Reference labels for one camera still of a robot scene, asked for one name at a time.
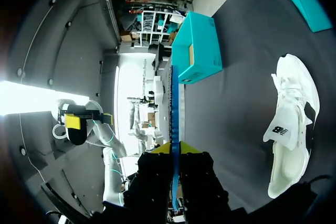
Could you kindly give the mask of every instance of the new balance logo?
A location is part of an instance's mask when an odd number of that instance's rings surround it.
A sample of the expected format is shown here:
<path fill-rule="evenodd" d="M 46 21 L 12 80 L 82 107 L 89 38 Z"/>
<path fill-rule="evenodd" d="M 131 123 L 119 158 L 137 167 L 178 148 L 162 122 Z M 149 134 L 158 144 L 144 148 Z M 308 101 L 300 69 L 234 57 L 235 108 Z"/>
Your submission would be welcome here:
<path fill-rule="evenodd" d="M 288 131 L 287 129 L 284 129 L 282 127 L 276 126 L 273 130 L 273 132 L 280 134 L 281 136 L 285 135 L 285 133 Z"/>

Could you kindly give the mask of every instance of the white shelving unit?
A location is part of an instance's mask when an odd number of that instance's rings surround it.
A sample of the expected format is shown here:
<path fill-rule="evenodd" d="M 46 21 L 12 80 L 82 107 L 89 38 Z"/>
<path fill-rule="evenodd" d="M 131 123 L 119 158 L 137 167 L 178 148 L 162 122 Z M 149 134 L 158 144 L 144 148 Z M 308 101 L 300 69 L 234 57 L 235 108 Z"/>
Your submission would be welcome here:
<path fill-rule="evenodd" d="M 150 14 L 152 14 L 152 24 L 151 24 L 151 29 L 146 30 L 144 29 L 144 22 L 146 22 L 145 17 L 149 17 Z M 158 14 L 164 14 L 164 20 L 163 20 L 163 25 L 161 31 L 156 31 L 155 30 L 155 18 Z M 141 31 L 137 31 L 136 33 L 140 34 L 140 45 L 134 45 L 134 47 L 148 47 L 147 45 L 143 45 L 143 36 L 144 34 L 150 35 L 150 39 L 148 41 L 149 45 L 152 43 L 153 40 L 153 35 L 159 35 L 159 42 L 162 42 L 163 36 L 164 35 L 169 35 L 169 33 L 164 32 L 164 27 L 166 25 L 166 22 L 168 20 L 168 17 L 170 15 L 176 15 L 180 17 L 184 17 L 180 13 L 176 13 L 174 11 L 172 12 L 161 12 L 161 11 L 156 11 L 156 10 L 144 10 L 141 13 Z"/>

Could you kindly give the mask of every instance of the ceiling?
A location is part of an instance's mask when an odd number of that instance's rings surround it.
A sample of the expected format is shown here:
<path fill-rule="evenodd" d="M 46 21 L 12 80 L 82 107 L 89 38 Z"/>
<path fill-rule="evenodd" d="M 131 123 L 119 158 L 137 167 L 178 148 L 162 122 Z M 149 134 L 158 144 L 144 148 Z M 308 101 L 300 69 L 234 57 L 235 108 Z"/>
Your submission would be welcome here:
<path fill-rule="evenodd" d="M 22 6 L 24 15 L 18 19 L 20 25 L 8 54 L 6 80 L 20 83 L 17 70 L 24 65 L 23 84 L 85 95 L 112 113 L 119 62 L 115 47 L 119 43 L 106 1 L 56 0 L 52 8 L 50 0 L 23 1 L 28 2 L 29 6 Z M 8 144 L 19 175 L 44 211 L 54 207 L 40 188 L 43 181 L 39 173 L 19 152 L 23 138 L 32 163 L 64 200 L 83 214 L 102 210 L 101 148 L 54 139 L 51 129 L 56 122 L 50 112 L 22 114 L 21 123 L 23 137 L 19 115 L 5 116 Z"/>

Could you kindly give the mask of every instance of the white sneaker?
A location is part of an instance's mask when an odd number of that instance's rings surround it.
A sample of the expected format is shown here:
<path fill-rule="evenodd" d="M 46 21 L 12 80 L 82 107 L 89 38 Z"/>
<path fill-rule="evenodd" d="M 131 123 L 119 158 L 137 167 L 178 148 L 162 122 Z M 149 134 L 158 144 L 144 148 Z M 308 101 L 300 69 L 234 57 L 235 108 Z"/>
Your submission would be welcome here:
<path fill-rule="evenodd" d="M 264 142 L 274 141 L 268 195 L 276 198 L 306 171 L 320 101 L 314 81 L 298 57 L 290 54 L 280 57 L 277 73 L 271 76 L 278 91 L 278 103 Z"/>

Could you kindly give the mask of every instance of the blue strip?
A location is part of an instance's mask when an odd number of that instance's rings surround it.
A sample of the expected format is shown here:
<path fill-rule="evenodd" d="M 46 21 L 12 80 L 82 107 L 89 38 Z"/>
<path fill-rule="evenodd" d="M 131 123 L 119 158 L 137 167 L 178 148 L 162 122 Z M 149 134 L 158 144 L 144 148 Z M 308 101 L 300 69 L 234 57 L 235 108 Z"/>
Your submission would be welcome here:
<path fill-rule="evenodd" d="M 172 185 L 172 196 L 173 196 L 173 208 L 178 211 L 177 206 L 177 188 L 178 188 L 178 174 L 180 167 L 180 139 L 179 139 L 179 85 L 178 85 L 178 75 L 179 71 L 177 66 L 172 66 L 172 118 L 171 118 L 171 133 L 172 133 L 172 153 L 173 153 L 173 165 L 174 165 L 174 175 L 173 175 L 173 185 Z"/>

